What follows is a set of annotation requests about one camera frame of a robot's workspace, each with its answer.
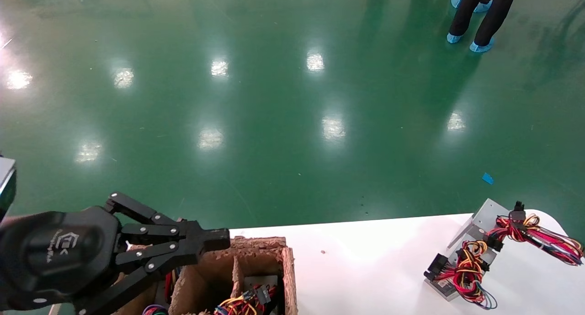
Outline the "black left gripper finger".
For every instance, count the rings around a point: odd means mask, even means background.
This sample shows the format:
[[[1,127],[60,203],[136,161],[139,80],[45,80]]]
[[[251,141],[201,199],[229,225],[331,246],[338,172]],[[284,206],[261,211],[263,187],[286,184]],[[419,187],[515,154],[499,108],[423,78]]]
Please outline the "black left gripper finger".
[[[203,229],[198,221],[174,221],[163,213],[121,192],[114,192],[106,202],[106,212],[122,214],[134,220],[123,224],[119,234],[129,243],[163,243],[186,240],[188,243],[230,243],[226,228]]]
[[[174,269],[196,265],[205,253],[225,250],[230,244],[230,238],[184,238],[119,253],[110,268],[124,273],[123,278],[96,294],[77,299],[75,311],[78,315],[111,315]]]

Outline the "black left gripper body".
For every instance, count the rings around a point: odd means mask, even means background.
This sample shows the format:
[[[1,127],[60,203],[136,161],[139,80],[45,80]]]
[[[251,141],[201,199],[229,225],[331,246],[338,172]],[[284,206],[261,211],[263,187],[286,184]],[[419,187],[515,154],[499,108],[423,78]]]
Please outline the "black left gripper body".
[[[108,288],[121,223],[101,207],[7,217],[1,223],[1,309],[33,310]]]

